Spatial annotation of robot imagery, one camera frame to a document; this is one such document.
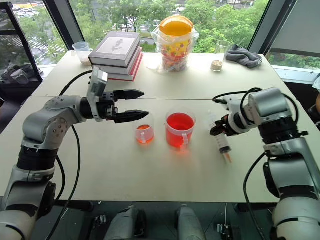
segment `small glass beaker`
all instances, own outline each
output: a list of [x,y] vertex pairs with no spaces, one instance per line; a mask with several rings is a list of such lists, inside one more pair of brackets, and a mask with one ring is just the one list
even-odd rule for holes
[[93,49],[89,48],[89,43],[85,41],[79,41],[73,44],[72,47],[75,50],[80,62],[85,66],[90,66],[91,62],[88,56],[93,51]]
[[219,40],[216,42],[213,60],[210,67],[212,71],[214,72],[221,71],[227,56],[227,52],[229,51],[230,47],[231,47],[231,44],[229,41]]
[[147,144],[154,139],[154,125],[155,120],[151,113],[144,118],[133,122],[134,135],[138,143]]

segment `book cover illustration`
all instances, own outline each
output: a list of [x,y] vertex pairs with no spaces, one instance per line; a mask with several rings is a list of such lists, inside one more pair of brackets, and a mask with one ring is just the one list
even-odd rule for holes
[[103,45],[96,51],[102,54],[127,55],[135,38],[110,36]]

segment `green foliage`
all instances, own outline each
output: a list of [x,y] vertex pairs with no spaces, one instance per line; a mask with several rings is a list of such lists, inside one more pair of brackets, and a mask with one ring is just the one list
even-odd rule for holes
[[144,53],[154,53],[156,52],[156,45],[155,44],[140,44],[140,47],[142,47],[142,52]]
[[270,52],[266,58],[272,65],[312,70],[320,69],[319,57]]
[[71,0],[70,4],[85,41],[95,49],[112,29],[111,22],[97,20],[99,16],[95,15],[92,0]]
[[[70,0],[85,40],[96,48],[112,29],[125,28],[138,31],[143,24],[155,25],[172,14],[176,0]],[[261,20],[269,0],[256,0],[251,7],[236,9],[233,4],[223,1],[215,7],[216,0],[187,0],[186,10],[181,14],[189,18],[200,33],[194,47],[195,53],[214,53],[218,40],[227,40],[240,47],[248,47]],[[28,39],[34,37],[48,47],[45,58],[58,62],[64,53],[57,52],[57,46],[65,45],[54,27],[45,8],[38,8],[38,15],[20,18],[20,24]],[[142,37],[150,33],[141,32]],[[143,52],[155,52],[155,45],[141,44]],[[320,68],[316,57],[271,53],[271,64],[297,68]]]
[[201,28],[210,29],[213,26],[215,7],[210,0],[188,0],[186,10],[182,14],[190,19],[193,24]]
[[111,21],[117,29],[124,25],[125,31],[131,28],[136,32],[143,22],[153,27],[154,20],[162,20],[170,16],[175,8],[176,0],[97,0],[102,7],[99,15]]
[[9,66],[9,62],[15,65],[21,66],[29,64],[29,58],[25,49],[22,46],[16,46],[14,44],[14,38],[9,40],[1,39],[0,45],[0,70],[6,69]]

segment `book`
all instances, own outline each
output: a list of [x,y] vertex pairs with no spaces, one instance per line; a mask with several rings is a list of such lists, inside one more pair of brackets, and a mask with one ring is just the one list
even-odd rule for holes
[[125,74],[115,74],[115,73],[109,73],[108,74],[108,79],[109,80],[122,80],[122,81],[131,81],[133,82],[136,78],[142,57],[143,57],[143,53],[141,52],[139,57],[137,58],[137,60],[134,63],[134,66],[130,72],[129,75],[125,75]]
[[139,33],[110,31],[89,55],[91,65],[128,67],[139,43]]
[[108,74],[125,74],[128,75],[130,74],[134,63],[136,62],[138,56],[142,52],[142,47],[139,47],[136,49],[134,54],[131,57],[131,60],[129,62],[128,67],[124,66],[110,66],[110,65],[99,65],[99,64],[94,64],[92,67],[98,67],[101,71],[104,71],[105,73]]

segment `gray cloth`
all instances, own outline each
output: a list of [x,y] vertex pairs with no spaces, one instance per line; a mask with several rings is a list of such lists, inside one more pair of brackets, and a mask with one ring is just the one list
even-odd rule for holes
[[262,57],[256,53],[251,53],[247,49],[234,44],[226,54],[229,61],[237,62],[249,69],[253,69],[262,62]]

